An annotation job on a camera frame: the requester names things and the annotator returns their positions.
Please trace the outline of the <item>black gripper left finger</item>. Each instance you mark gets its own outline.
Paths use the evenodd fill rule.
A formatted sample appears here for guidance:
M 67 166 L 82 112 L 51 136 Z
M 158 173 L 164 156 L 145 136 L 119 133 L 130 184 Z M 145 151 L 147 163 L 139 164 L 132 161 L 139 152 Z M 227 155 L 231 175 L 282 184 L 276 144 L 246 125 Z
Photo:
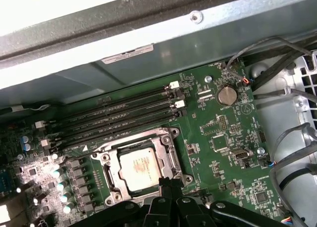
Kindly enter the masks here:
M 172 207 L 170 179 L 159 179 L 159 196 L 139 206 L 123 201 L 74 223 L 73 227 L 169 227 Z

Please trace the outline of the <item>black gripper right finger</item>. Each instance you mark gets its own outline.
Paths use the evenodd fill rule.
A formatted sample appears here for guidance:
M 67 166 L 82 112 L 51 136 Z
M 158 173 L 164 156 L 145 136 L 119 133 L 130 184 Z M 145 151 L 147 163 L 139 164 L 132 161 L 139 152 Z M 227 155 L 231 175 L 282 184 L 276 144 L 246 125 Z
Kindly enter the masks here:
M 180 179 L 171 180 L 172 199 L 181 227 L 282 227 L 284 224 L 227 201 L 213 202 L 208 208 L 182 193 Z

